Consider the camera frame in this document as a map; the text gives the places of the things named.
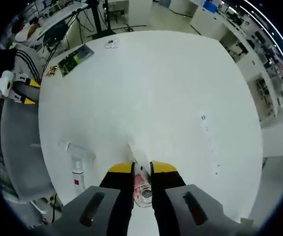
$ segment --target ceiling light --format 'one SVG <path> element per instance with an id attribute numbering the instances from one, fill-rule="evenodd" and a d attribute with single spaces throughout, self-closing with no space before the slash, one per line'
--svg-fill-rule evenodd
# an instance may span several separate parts
<path id="1" fill-rule="evenodd" d="M 273 25 L 273 23 L 271 23 L 271 21 L 260 11 L 258 10 L 253 4 L 251 4 L 249 1 L 244 0 L 245 2 L 247 2 L 249 5 L 251 5 L 256 11 L 258 11 L 258 13 L 265 18 L 265 20 L 275 29 L 275 31 L 277 32 L 277 34 L 280 36 L 280 38 L 283 40 L 283 36 L 281 35 L 281 33 L 278 31 L 278 29 Z"/>
<path id="2" fill-rule="evenodd" d="M 244 7 L 240 6 L 240 8 L 242 8 L 246 13 L 249 13 Z M 253 15 L 251 15 L 251 17 L 263 28 L 263 24 L 258 20 L 256 19 Z M 279 36 L 282 38 L 283 40 L 283 37 L 281 36 L 281 34 L 279 33 L 279 31 L 275 28 L 275 26 L 265 17 L 265 19 L 274 27 L 275 31 L 279 34 Z M 283 52 L 281 50 L 281 48 L 278 46 L 278 43 L 274 40 L 274 38 L 270 35 L 270 33 L 268 32 L 268 30 L 265 28 L 264 31 L 266 31 L 267 35 L 271 38 L 271 40 L 274 42 L 275 44 L 275 47 L 278 48 L 280 54 L 282 55 L 283 57 Z"/>

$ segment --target office chair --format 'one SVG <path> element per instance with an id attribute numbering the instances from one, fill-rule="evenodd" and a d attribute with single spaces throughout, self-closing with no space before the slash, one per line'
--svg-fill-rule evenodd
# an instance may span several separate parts
<path id="1" fill-rule="evenodd" d="M 43 44 L 49 52 L 52 51 L 51 47 L 56 46 L 65 37 L 69 27 L 65 22 L 61 22 L 47 31 L 44 35 Z"/>
<path id="2" fill-rule="evenodd" d="M 6 99 L 2 108 L 0 136 L 4 164 L 18 202 L 33 203 L 54 194 L 40 147 L 38 104 L 26 105 Z"/>

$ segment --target gray chair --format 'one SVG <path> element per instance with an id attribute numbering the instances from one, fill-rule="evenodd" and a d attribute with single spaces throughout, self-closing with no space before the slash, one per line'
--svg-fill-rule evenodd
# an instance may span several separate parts
<path id="1" fill-rule="evenodd" d="M 4 163 L 20 202 L 53 194 L 38 131 L 38 104 L 6 99 L 1 114 L 1 149 Z"/>

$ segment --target white table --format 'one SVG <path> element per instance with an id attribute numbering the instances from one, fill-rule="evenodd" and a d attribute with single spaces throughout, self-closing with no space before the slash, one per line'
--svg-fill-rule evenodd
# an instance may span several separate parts
<path id="1" fill-rule="evenodd" d="M 73 12 L 78 10 L 83 10 L 86 7 L 88 7 L 86 3 L 81 4 L 80 2 L 76 1 L 73 4 L 58 11 L 57 13 L 55 13 L 53 16 L 51 16 L 45 21 L 44 25 L 42 26 L 42 31 L 39 33 L 37 39 L 39 40 L 41 37 L 43 37 L 48 30 L 50 30 L 59 22 L 64 21 L 68 17 L 72 16 Z"/>
<path id="2" fill-rule="evenodd" d="M 104 48 L 110 39 L 119 40 L 117 49 Z M 227 216 L 248 217 L 261 176 L 261 130 L 247 83 L 219 42 L 140 31 L 87 45 L 95 52 L 91 58 L 65 77 L 60 71 L 44 77 L 40 90 L 41 146 L 62 203 L 77 195 L 71 159 L 58 146 L 60 139 L 96 154 L 98 177 L 87 171 L 87 187 L 100 184 L 111 166 L 126 161 L 127 143 L 134 141 L 149 160 L 174 165 L 186 184 L 222 203 Z M 155 235 L 152 209 L 135 208 L 130 225 Z"/>

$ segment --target white cabinet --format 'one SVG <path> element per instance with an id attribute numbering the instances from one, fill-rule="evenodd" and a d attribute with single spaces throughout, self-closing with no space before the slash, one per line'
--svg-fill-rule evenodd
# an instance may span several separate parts
<path id="1" fill-rule="evenodd" d="M 198 7 L 190 25 L 202 36 L 221 40 L 227 33 L 227 27 L 222 23 L 222 17 L 205 8 Z"/>
<path id="2" fill-rule="evenodd" d="M 194 15 L 197 5 L 189 0 L 171 0 L 169 9 L 181 15 L 192 16 Z"/>
<path id="3" fill-rule="evenodd" d="M 254 56 L 251 53 L 244 55 L 236 65 L 239 67 L 244 79 L 246 81 L 255 80 L 261 73 L 260 65 L 256 64 Z"/>

